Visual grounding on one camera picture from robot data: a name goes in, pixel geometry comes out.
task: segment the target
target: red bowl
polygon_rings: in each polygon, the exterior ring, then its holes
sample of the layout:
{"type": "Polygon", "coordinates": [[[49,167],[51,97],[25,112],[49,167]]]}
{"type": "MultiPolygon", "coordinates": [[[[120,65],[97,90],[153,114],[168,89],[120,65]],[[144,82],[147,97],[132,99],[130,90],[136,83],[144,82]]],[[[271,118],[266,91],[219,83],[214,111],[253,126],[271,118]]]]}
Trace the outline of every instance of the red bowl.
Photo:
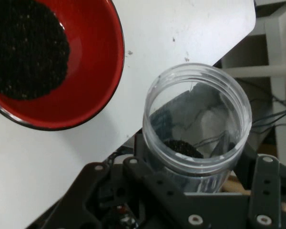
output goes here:
{"type": "Polygon", "coordinates": [[[0,94],[0,112],[31,128],[68,129],[93,118],[113,96],[123,70],[123,32],[110,0],[38,1],[65,28],[71,49],[66,79],[50,94],[33,100],[0,94]]]}

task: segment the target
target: chair leg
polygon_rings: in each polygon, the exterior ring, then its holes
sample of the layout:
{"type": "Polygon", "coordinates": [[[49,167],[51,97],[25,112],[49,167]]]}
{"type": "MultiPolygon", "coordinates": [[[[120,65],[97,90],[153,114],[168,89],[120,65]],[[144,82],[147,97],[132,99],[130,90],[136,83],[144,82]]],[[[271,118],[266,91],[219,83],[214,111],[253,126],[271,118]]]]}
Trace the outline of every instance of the chair leg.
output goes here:
{"type": "MultiPolygon", "coordinates": [[[[286,77],[271,76],[272,94],[286,100],[286,77]]],[[[286,107],[280,103],[273,103],[273,113],[286,110],[286,107]]],[[[286,124],[286,116],[276,122],[276,124],[286,124]]],[[[286,166],[286,126],[276,127],[276,147],[277,157],[283,165],[286,166]]]]}

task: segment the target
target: bowl rim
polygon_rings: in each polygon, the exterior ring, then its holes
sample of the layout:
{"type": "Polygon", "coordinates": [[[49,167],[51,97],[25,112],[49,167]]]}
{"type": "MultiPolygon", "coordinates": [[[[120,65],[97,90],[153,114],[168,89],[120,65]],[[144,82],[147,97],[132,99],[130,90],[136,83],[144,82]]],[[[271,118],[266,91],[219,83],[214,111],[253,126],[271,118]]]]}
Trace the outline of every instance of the bowl rim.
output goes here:
{"type": "Polygon", "coordinates": [[[112,0],[104,0],[106,2],[108,2],[108,9],[111,11],[111,16],[112,16],[112,22],[116,25],[115,26],[115,34],[118,38],[118,56],[122,56],[122,58],[119,58],[117,61],[117,67],[116,67],[116,72],[115,72],[115,76],[113,78],[113,83],[114,83],[114,87],[112,89],[111,92],[108,92],[108,94],[110,94],[109,96],[106,95],[104,96],[104,99],[101,101],[101,106],[94,112],[89,111],[86,112],[83,116],[88,116],[87,118],[80,118],[78,117],[74,117],[68,121],[62,121],[62,122],[51,122],[51,121],[40,121],[40,120],[34,120],[31,118],[24,118],[24,115],[19,115],[16,116],[15,114],[19,114],[18,112],[14,112],[13,109],[10,109],[8,106],[4,106],[5,103],[3,103],[0,99],[0,114],[2,114],[3,116],[5,116],[6,118],[10,119],[11,121],[20,124],[24,127],[28,127],[31,129],[35,129],[35,130],[42,130],[42,131],[60,131],[60,130],[67,130],[67,129],[71,129],[77,126],[80,126],[88,121],[90,121],[91,119],[93,119],[98,113],[100,113],[104,107],[109,103],[109,101],[112,99],[113,95],[116,92],[116,89],[121,81],[122,78],[122,73],[123,73],[123,69],[124,69],[124,61],[125,61],[125,42],[124,42],[124,34],[123,34],[123,28],[122,28],[122,24],[121,24],[121,20],[119,17],[119,14],[116,10],[116,7],[113,3],[112,0]]]}

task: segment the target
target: jar rim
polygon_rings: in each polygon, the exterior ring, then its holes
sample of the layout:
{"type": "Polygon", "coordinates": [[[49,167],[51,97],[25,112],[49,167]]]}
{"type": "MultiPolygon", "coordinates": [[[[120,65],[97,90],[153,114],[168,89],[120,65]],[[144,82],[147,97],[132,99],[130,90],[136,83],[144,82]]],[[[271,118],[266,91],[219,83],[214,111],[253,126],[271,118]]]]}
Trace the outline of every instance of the jar rim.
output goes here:
{"type": "Polygon", "coordinates": [[[157,151],[158,156],[162,159],[166,166],[170,167],[170,169],[182,170],[186,171],[187,173],[209,173],[214,172],[222,168],[226,168],[230,161],[235,160],[241,151],[245,142],[248,138],[250,129],[252,124],[252,115],[251,115],[251,106],[249,100],[241,88],[241,86],[233,79],[230,75],[223,72],[220,69],[215,67],[201,64],[201,63],[186,63],[177,65],[172,67],[162,74],[160,74],[155,81],[152,83],[145,102],[144,108],[144,116],[143,116],[143,136],[145,142],[151,151],[157,151]],[[176,155],[177,152],[173,151],[169,147],[167,147],[158,137],[156,132],[154,131],[151,120],[149,116],[150,107],[156,97],[163,92],[166,88],[175,85],[177,83],[184,82],[185,78],[191,76],[195,76],[195,79],[204,80],[203,75],[197,76],[195,73],[203,73],[208,76],[214,77],[214,79],[218,80],[219,83],[223,85],[228,85],[229,89],[232,90],[234,93],[235,100],[231,101],[234,106],[237,106],[238,109],[241,111],[239,115],[241,115],[241,133],[238,142],[234,146],[233,149],[229,150],[228,152],[224,153],[223,155],[212,157],[212,158],[192,158],[188,156],[176,155]]]}

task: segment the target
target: black metal bracket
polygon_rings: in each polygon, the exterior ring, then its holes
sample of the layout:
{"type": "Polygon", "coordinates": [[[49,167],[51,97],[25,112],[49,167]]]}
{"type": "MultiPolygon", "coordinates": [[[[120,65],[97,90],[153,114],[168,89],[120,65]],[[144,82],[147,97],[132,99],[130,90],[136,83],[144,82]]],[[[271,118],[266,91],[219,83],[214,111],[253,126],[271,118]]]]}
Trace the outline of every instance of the black metal bracket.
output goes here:
{"type": "Polygon", "coordinates": [[[236,169],[243,185],[251,188],[250,196],[186,196],[167,175],[148,167],[143,150],[148,148],[139,137],[136,157],[123,164],[86,165],[65,196],[28,229],[132,229],[114,225],[117,211],[125,208],[139,229],[286,229],[281,210],[286,167],[276,158],[245,149],[236,169]]]}

